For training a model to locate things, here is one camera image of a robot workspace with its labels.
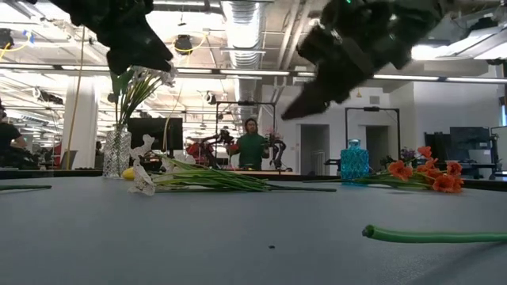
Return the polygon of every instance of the orange flower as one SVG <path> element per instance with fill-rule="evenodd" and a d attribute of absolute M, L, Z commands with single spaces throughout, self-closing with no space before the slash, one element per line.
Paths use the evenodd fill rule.
<path fill-rule="evenodd" d="M 438 158 L 429 158 L 425 163 L 426 169 L 435 169 L 435 163 L 438 162 Z"/>
<path fill-rule="evenodd" d="M 414 175 L 411 167 L 406 167 L 403 161 L 393 162 L 389 165 L 389 173 L 403 181 L 408 181 Z"/>
<path fill-rule="evenodd" d="M 457 177 L 461 175 L 461 170 L 463 170 L 463 167 L 458 162 L 448 162 L 447 163 L 447 174 Z"/>
<path fill-rule="evenodd" d="M 463 180 L 450 175 L 442 175 L 435 179 L 433 190 L 444 193 L 461 193 L 461 184 Z"/>
<path fill-rule="evenodd" d="M 423 174 L 425 175 L 425 181 L 428 184 L 434 184 L 435 183 L 435 179 L 437 179 L 438 177 L 441 177 L 442 175 L 444 175 L 438 169 L 427 169 L 425 172 L 423 172 Z"/>
<path fill-rule="evenodd" d="M 428 167 L 426 167 L 426 165 L 419 165 L 416 169 L 415 169 L 416 172 L 419 172 L 419 173 L 425 173 L 428 171 Z"/>
<path fill-rule="evenodd" d="M 454 177 L 454 185 L 453 185 L 453 189 L 454 189 L 454 193 L 461 193 L 461 185 L 463 185 L 465 182 L 463 181 L 463 179 L 459 178 L 459 177 Z"/>
<path fill-rule="evenodd" d="M 426 159 L 431 158 L 431 146 L 421 146 L 417 149 L 417 152 Z"/>

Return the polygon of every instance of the glass vase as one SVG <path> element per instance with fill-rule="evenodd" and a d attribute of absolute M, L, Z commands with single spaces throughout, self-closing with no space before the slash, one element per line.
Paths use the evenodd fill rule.
<path fill-rule="evenodd" d="M 107 132 L 104 146 L 104 177 L 121 178 L 123 171 L 128 169 L 131 140 L 132 134 L 124 125 L 115 126 L 113 131 Z"/>
<path fill-rule="evenodd" d="M 368 151 L 360 148 L 359 139 L 350 139 L 349 148 L 341 151 L 341 179 L 367 177 L 369 172 Z"/>

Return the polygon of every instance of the ceiling light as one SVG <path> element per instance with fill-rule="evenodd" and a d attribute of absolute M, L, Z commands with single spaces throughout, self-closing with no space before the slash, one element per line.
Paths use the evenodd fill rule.
<path fill-rule="evenodd" d="M 268 75 L 268 76 L 288 76 L 288 71 L 277 70 L 220 70 L 221 74 L 230 75 Z"/>
<path fill-rule="evenodd" d="M 64 70 L 79 70 L 80 66 L 62 66 Z M 109 71 L 109 66 L 82 66 L 84 71 Z"/>
<path fill-rule="evenodd" d="M 428 82 L 438 81 L 439 79 L 439 77 L 437 76 L 413 76 L 413 75 L 389 75 L 389 74 L 375 74 L 373 75 L 373 78 L 383 80 L 406 80 L 406 81 L 428 81 Z"/>
<path fill-rule="evenodd" d="M 298 77 L 315 77 L 314 72 L 298 72 Z"/>
<path fill-rule="evenodd" d="M 181 74 L 211 74 L 213 70 L 203 68 L 178 68 L 177 72 Z"/>
<path fill-rule="evenodd" d="M 446 78 L 445 81 L 460 83 L 507 84 L 507 79 L 504 78 Z"/>
<path fill-rule="evenodd" d="M 0 68 L 5 69 L 53 69 L 52 65 L 48 64 L 27 64 L 27 63 L 0 63 Z"/>

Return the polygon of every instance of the person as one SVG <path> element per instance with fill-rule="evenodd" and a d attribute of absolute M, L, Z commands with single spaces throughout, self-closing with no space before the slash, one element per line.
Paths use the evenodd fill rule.
<path fill-rule="evenodd" d="M 0 101 L 0 117 L 7 117 L 6 110 Z M 0 121 L 0 167 L 17 169 L 38 169 L 37 157 L 30 154 L 25 147 L 23 135 L 10 123 Z"/>
<path fill-rule="evenodd" d="M 2 120 L 7 117 L 6 110 L 2 106 L 1 101 L 0 116 L 2 117 Z M 23 138 L 23 135 L 21 135 L 15 126 L 2 121 L 0 122 L 0 151 L 7 151 L 11 146 L 22 149 L 27 146 L 27 143 Z"/>
<path fill-rule="evenodd" d="M 229 146 L 229 155 L 239 154 L 239 168 L 262 170 L 262 158 L 269 158 L 269 144 L 257 133 L 257 121 L 245 121 L 246 133 L 235 145 Z"/>

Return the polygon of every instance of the pillar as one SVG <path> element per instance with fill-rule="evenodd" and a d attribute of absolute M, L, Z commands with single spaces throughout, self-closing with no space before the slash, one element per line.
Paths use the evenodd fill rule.
<path fill-rule="evenodd" d="M 23 135 L 26 141 L 26 150 L 33 154 L 33 135 Z"/>
<path fill-rule="evenodd" d="M 77 91 L 78 78 L 70 77 L 65 100 L 62 158 L 67 152 Z M 75 114 L 74 130 L 71 140 L 71 151 L 77 151 L 72 169 L 93 168 L 95 166 L 95 142 L 97 140 L 99 100 L 100 94 L 98 94 L 95 89 L 94 78 L 81 78 L 78 107 Z M 61 161 L 61 165 L 62 169 L 65 169 L 67 160 Z"/>

